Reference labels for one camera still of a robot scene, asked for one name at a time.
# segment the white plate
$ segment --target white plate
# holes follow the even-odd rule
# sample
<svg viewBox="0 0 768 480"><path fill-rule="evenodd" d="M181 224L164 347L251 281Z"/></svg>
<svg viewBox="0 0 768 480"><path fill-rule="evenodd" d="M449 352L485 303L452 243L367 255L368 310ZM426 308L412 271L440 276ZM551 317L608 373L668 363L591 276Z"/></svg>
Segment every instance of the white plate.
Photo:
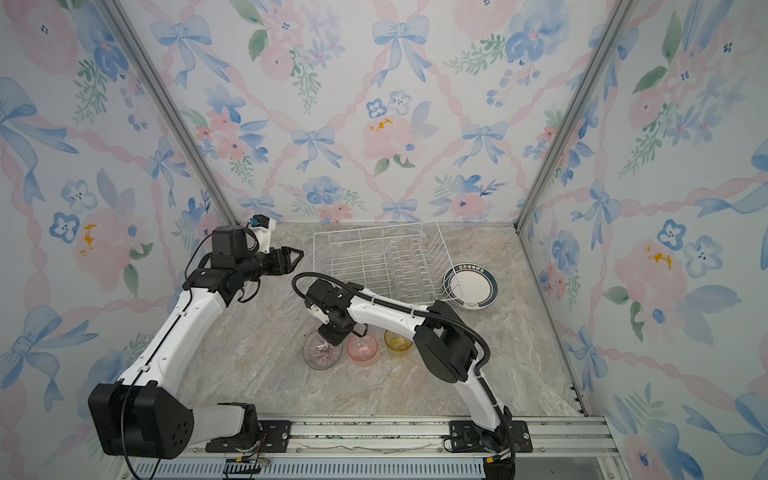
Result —
<svg viewBox="0 0 768 480"><path fill-rule="evenodd" d="M467 310L484 309L498 295L496 279L476 263L459 263L442 278L445 293L457 306Z"/></svg>

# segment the wall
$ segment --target wall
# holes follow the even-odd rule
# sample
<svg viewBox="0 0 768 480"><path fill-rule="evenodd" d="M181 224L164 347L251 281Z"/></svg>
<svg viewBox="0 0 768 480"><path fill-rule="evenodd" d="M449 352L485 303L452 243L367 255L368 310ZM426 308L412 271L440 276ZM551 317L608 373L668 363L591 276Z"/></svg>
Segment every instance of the wall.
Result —
<svg viewBox="0 0 768 480"><path fill-rule="evenodd" d="M525 225L636 480L768 477L766 21L765 2L640 0L581 119L597 127Z"/></svg>
<svg viewBox="0 0 768 480"><path fill-rule="evenodd" d="M91 3L0 5L0 478L101 478L88 394L220 220Z"/></svg>
<svg viewBox="0 0 768 480"><path fill-rule="evenodd" d="M612 5L123 3L237 213L322 222L514 220Z"/></svg>

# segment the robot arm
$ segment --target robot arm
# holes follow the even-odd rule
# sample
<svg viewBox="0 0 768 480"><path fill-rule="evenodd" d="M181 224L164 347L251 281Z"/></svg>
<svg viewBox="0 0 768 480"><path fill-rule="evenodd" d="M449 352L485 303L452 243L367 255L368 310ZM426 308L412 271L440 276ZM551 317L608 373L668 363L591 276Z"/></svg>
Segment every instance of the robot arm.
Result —
<svg viewBox="0 0 768 480"><path fill-rule="evenodd" d="M292 273L303 258L300 250L270 247L274 220L258 215L251 227L255 231L248 227L213 231L213 252L189 275L177 305L150 345L117 382L97 385L88 397L106 454L176 458L187 445L209 440L241 452L252 452L260 444L263 432L253 405L219 404L192 410L175 398L194 351L236 293L247 282L260 282L264 275ZM247 247L248 236L255 240L251 248ZM304 294L296 281L305 276L324 280L317 280ZM498 452L494 459L514 455L511 414L496 399L481 371L490 350L447 303L402 303L319 273L296 275L293 288L323 322L318 331L333 345L350 333L360 335L354 331L357 323L381 326L413 339L427 369L453 383L468 405L482 448Z"/></svg>
<svg viewBox="0 0 768 480"><path fill-rule="evenodd" d="M320 278L306 295L296 287L296 281L305 276ZM511 413L493 393L480 368L488 361L490 350L450 305L440 300L432 305L399 302L378 296L361 285L346 285L312 272L296 275L293 288L304 298L310 312L323 322L317 331L332 345L339 345L350 333L361 336L354 330L357 323L365 324L366 332L368 325L376 325L412 339L427 369L452 383L468 406L482 446L502 452L511 445ZM481 345L481 355L475 347L476 340Z"/></svg>
<svg viewBox="0 0 768 480"><path fill-rule="evenodd" d="M260 282L261 276L293 272L302 259L300 250L270 246L274 228L274 220L256 215L250 228L214 230L212 253L189 275L176 306L145 351L117 382L101 383L89 395L88 408L104 453L176 458L190 443L220 438L231 439L230 444L244 451L257 445L259 427L252 405L190 410L175 396L194 351L237 292L248 282ZM254 240L251 248L248 237Z"/></svg>

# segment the white wire rack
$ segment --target white wire rack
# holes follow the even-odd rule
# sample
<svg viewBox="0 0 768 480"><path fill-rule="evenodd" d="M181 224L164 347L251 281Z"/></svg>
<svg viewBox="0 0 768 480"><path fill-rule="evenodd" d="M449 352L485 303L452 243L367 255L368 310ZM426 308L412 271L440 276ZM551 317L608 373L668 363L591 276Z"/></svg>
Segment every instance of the white wire rack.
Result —
<svg viewBox="0 0 768 480"><path fill-rule="evenodd" d="M316 272L402 302L449 300L443 277L452 268L437 222L318 232L313 238Z"/></svg>

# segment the marble surface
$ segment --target marble surface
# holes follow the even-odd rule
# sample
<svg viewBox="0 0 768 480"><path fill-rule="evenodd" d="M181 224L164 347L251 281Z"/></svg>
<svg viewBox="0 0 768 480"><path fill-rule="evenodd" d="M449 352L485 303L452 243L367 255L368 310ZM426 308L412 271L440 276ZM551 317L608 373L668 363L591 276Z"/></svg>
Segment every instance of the marble surface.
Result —
<svg viewBox="0 0 768 480"><path fill-rule="evenodd" d="M296 269L312 269L313 233L337 226L283 223L272 245L305 250ZM484 371L497 396L515 415L578 415L561 365L554 332L511 227L442 226L454 263L489 268L499 284L497 300L462 319L485 338L492 358ZM345 351L331 369L316 371L302 356L304 340L319 322L290 286L291 276L264 277L256 299L233 302L203 339L181 380L187 407L248 402L264 413L468 415L454 387L424 367L415 346L403 353L371 327L376 356L361 364ZM310 279L302 279L306 289Z"/></svg>

